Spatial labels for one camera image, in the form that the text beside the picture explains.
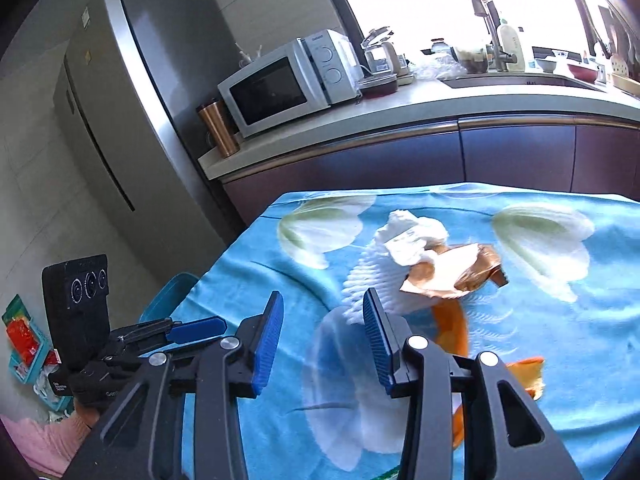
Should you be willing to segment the pink sleeve forearm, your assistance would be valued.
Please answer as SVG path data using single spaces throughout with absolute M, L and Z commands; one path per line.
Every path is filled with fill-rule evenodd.
M 75 411 L 58 422 L 40 424 L 33 419 L 1 416 L 17 449 L 29 466 L 48 478 L 61 478 L 70 462 L 99 421 L 100 413 L 74 400 Z

